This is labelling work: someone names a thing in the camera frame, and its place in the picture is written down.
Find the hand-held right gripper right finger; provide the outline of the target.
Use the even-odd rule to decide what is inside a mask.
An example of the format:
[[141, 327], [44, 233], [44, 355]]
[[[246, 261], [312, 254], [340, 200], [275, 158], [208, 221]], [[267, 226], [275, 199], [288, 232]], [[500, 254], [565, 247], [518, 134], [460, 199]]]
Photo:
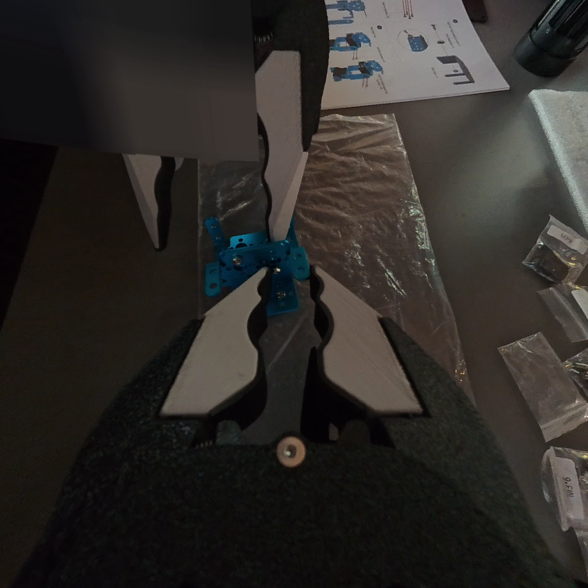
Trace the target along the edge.
[[339, 434], [351, 422], [383, 434], [389, 417], [420, 417], [423, 405], [384, 317], [319, 266], [311, 268], [314, 326], [303, 393], [303, 433]]

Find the white foam slab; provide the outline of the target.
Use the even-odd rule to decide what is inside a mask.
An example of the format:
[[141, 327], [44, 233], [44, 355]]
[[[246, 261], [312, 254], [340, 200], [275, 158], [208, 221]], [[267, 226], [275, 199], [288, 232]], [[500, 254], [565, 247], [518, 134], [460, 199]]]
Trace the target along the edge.
[[529, 99], [587, 229], [587, 91], [535, 89], [529, 93]]

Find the black ribbed cylinder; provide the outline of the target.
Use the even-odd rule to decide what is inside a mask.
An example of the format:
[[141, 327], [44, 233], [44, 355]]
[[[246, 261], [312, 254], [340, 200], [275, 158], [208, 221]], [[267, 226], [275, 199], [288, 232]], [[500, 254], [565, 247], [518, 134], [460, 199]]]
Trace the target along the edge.
[[553, 1], [513, 51], [539, 77], [556, 77], [587, 48], [587, 1]]

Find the large clear plastic bag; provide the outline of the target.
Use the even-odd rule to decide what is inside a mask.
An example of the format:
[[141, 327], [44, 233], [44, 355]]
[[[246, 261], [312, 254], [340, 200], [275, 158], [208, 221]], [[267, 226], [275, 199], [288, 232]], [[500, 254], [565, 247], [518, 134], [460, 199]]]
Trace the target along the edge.
[[[261, 231], [261, 163], [198, 163], [199, 268], [214, 258], [203, 225], [227, 237]], [[474, 403], [454, 314], [394, 115], [321, 119], [296, 202], [295, 229], [308, 261], [402, 328]], [[269, 407], [301, 397], [311, 348], [320, 342], [308, 281], [299, 310], [269, 318], [261, 346]]]

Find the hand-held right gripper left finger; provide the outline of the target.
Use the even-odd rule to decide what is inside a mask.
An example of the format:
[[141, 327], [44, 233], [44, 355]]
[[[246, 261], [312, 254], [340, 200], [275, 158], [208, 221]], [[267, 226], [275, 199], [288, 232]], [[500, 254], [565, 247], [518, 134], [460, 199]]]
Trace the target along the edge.
[[205, 313], [161, 407], [163, 418], [202, 419], [241, 430], [263, 412], [267, 381], [259, 345], [268, 326], [271, 274], [261, 268]]

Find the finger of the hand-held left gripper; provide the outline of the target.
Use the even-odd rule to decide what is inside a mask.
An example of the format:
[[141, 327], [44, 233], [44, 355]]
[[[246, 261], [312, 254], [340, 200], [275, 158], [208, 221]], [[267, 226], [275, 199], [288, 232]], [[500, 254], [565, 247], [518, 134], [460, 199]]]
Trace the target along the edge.
[[143, 222], [157, 251], [164, 250], [168, 243], [172, 181], [183, 160], [182, 157], [123, 155]]
[[270, 241], [287, 237], [305, 171], [300, 54], [273, 51], [255, 74], [258, 122], [265, 147], [262, 182]]

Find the pile of small screw bags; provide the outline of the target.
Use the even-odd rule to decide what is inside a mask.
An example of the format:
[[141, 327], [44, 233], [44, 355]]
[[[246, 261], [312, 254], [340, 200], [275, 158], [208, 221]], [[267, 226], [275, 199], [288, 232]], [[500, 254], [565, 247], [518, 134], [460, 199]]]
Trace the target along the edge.
[[[552, 285], [538, 295], [570, 342], [587, 343], [587, 287], [576, 283], [587, 267], [587, 239], [549, 216], [523, 261]], [[559, 358], [538, 332], [499, 348], [545, 442], [587, 424], [587, 349]], [[563, 531], [587, 536], [587, 451], [550, 445], [541, 460], [543, 494]]]

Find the white instruction booklet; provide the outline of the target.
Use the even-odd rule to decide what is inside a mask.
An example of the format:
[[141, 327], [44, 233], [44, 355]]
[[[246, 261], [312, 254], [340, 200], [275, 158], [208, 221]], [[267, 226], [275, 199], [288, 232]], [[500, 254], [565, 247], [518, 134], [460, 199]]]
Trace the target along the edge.
[[325, 111], [507, 91], [463, 1], [325, 1]]

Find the person's black clothing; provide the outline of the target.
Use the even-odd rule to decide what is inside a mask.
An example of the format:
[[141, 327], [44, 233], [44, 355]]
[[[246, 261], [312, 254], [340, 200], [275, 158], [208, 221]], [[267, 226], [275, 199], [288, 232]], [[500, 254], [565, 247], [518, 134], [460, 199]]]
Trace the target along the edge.
[[1, 139], [1, 324], [57, 151], [56, 146]]

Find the blue metal bracket assembly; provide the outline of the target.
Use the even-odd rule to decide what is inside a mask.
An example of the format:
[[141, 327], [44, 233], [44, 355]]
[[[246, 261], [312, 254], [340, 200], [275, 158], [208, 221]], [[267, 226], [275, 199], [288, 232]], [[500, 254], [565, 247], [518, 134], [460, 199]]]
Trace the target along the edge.
[[286, 238], [269, 241], [265, 231], [226, 237], [216, 217], [205, 219], [205, 228], [213, 242], [216, 260], [205, 265], [205, 295], [220, 295], [222, 288], [232, 290], [245, 283], [271, 258], [281, 258], [281, 273], [272, 273], [271, 296], [266, 304], [268, 317], [297, 311], [295, 281], [308, 280], [311, 274], [306, 251], [299, 246], [292, 219]]

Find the dark grey desk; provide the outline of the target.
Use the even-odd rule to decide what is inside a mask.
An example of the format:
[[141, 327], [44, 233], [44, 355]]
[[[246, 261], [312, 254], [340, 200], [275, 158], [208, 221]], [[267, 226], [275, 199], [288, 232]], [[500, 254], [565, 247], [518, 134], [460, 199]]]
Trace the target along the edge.
[[[453, 309], [477, 407], [516, 475], [550, 550], [584, 579], [539, 480], [545, 443], [497, 348], [543, 332], [573, 345], [522, 266], [554, 215], [583, 229], [527, 95], [584, 89], [587, 55], [548, 80], [512, 50], [548, 1], [485, 1], [477, 27], [510, 90], [342, 111], [393, 113]], [[9, 587], [50, 518], [84, 439], [112, 398], [196, 316], [195, 162], [174, 178], [174, 225], [154, 251], [119, 155], [54, 153], [1, 331], [1, 587]]]

